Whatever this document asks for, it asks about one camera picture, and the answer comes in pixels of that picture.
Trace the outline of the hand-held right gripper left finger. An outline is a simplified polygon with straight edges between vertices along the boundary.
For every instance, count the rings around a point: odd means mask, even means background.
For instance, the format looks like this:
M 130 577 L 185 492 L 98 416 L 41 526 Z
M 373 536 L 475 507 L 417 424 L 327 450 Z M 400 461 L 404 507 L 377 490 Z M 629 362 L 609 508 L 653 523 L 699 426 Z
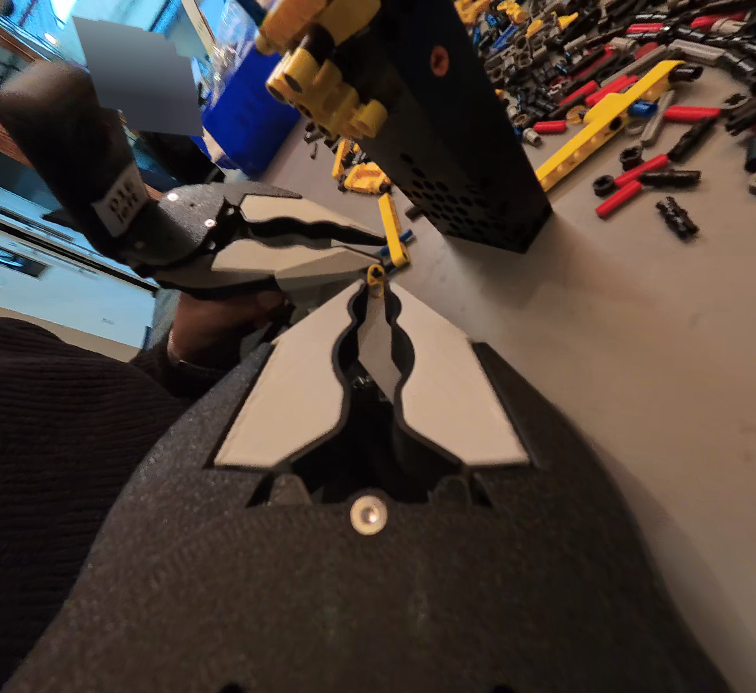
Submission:
M 273 341 L 215 466 L 282 471 L 341 432 L 366 307 L 367 284 L 354 282 Z

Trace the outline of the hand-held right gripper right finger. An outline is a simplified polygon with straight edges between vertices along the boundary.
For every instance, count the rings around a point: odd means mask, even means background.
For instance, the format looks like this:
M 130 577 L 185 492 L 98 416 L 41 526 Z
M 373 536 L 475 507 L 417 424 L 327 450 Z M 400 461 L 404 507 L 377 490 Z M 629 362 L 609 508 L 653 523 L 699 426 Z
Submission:
M 385 292 L 385 317 L 402 431 L 467 469 L 528 465 L 467 333 L 398 284 Z

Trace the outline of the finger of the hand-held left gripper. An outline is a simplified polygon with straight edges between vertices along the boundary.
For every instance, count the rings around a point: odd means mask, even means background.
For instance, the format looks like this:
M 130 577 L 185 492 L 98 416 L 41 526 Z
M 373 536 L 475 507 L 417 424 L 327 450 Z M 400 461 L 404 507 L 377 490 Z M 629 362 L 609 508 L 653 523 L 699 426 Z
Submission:
M 301 244 L 272 247 L 265 244 L 231 244 L 214 258 L 210 272 L 240 274 L 233 286 L 275 283 L 279 290 L 293 293 L 350 283 L 359 279 L 378 259 L 350 247 L 316 249 Z
M 384 232 L 376 232 L 305 198 L 247 195 L 239 210 L 251 234 L 264 240 L 296 237 L 309 242 L 375 247 L 386 241 Z

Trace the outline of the long yellow beam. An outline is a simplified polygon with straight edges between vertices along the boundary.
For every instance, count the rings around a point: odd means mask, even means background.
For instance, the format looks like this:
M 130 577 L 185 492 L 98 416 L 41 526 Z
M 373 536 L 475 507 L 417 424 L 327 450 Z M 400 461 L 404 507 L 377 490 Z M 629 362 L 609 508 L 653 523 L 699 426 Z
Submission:
M 385 244 L 392 246 L 392 259 L 384 259 L 388 260 L 396 269 L 402 269 L 410 264 L 410 257 L 407 246 L 398 243 L 398 236 L 403 231 L 391 194 L 381 195 L 378 205 L 385 233 Z

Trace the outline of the black rectangular block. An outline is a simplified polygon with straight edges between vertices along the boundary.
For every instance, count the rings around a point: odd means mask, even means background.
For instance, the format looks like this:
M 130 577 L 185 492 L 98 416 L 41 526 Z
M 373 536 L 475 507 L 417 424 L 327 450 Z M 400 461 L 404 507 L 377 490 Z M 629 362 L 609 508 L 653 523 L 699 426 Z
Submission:
M 369 158 L 441 234 L 525 253 L 552 207 L 452 0 L 385 0 L 340 55 L 388 113 Z

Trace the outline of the yellow toy brick assembly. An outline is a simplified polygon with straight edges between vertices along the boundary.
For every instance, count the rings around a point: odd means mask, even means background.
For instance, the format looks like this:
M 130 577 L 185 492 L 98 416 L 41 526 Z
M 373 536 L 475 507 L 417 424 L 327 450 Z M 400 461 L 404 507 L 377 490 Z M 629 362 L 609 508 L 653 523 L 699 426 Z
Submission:
M 388 117 L 386 100 L 360 94 L 334 61 L 382 7 L 383 0 L 275 0 L 256 33 L 257 52 L 280 56 L 266 89 L 326 139 L 374 138 Z

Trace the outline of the person's left forearm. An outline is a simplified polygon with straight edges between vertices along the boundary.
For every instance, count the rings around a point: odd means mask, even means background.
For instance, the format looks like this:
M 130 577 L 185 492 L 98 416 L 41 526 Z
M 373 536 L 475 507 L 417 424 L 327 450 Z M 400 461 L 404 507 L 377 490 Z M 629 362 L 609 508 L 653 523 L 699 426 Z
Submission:
M 128 365 L 145 373 L 174 399 L 184 402 L 198 400 L 227 374 L 224 369 L 201 367 L 176 359 L 166 340 L 140 351 Z

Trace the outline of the person's left hand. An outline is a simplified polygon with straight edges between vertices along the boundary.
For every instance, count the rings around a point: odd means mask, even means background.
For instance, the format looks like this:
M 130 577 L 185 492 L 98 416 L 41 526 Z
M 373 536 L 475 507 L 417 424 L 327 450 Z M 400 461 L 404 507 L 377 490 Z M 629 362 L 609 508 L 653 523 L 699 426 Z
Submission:
M 204 301 L 179 296 L 173 332 L 177 348 L 206 368 L 228 370 L 241 358 L 243 340 L 284 313 L 287 295 L 280 291 L 241 294 Z

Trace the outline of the yellow rectangular panel brick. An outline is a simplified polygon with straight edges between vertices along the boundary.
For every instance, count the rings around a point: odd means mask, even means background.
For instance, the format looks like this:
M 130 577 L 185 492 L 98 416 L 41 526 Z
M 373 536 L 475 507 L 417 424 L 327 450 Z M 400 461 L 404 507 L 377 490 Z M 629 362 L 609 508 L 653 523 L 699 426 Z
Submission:
M 355 194 L 379 196 L 391 192 L 392 182 L 376 163 L 369 162 L 354 165 L 343 180 L 343 187 Z

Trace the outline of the blue plastic bin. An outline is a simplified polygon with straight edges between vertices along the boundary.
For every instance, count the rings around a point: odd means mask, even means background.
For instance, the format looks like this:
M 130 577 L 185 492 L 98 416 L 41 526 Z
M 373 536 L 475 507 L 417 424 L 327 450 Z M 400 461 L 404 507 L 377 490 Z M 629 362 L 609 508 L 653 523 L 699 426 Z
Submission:
M 266 83 L 280 62 L 256 47 L 257 21 L 265 10 L 255 0 L 227 0 L 210 57 L 209 93 L 200 106 L 203 135 L 192 141 L 223 169 L 259 178 L 300 119 Z

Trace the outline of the person's dark sweater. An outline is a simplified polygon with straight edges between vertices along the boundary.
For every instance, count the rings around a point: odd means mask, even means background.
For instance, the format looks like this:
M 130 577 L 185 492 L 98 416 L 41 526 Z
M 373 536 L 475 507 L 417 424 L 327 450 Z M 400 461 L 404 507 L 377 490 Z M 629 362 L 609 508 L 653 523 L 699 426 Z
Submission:
M 69 597 L 109 509 L 194 402 L 27 321 L 1 323 L 1 679 Z

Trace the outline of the yellow angled beam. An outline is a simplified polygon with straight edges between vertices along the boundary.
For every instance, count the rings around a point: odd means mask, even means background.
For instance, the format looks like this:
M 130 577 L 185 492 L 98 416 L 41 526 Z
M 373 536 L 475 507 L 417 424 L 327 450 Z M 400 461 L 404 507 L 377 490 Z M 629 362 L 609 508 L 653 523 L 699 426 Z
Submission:
M 659 62 L 623 93 L 609 93 L 586 113 L 584 124 L 572 138 L 536 170 L 544 191 L 549 191 L 597 150 L 617 136 L 633 115 L 637 103 L 656 103 L 670 88 L 671 73 L 684 65 L 681 59 Z

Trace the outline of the pile of black red pins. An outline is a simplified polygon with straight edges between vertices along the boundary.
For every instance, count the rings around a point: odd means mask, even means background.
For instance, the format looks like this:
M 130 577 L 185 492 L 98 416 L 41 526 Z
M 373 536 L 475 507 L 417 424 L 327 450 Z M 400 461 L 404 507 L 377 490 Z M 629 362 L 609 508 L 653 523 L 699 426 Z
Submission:
M 650 191 L 697 188 L 681 166 L 718 126 L 745 144 L 754 195 L 754 0 L 611 0 L 599 33 L 562 44 L 578 64 L 554 80 L 562 101 L 522 135 L 580 130 L 536 170 L 549 192 L 622 132 L 638 143 L 619 153 L 621 172 L 596 177 L 596 216 L 607 220 Z

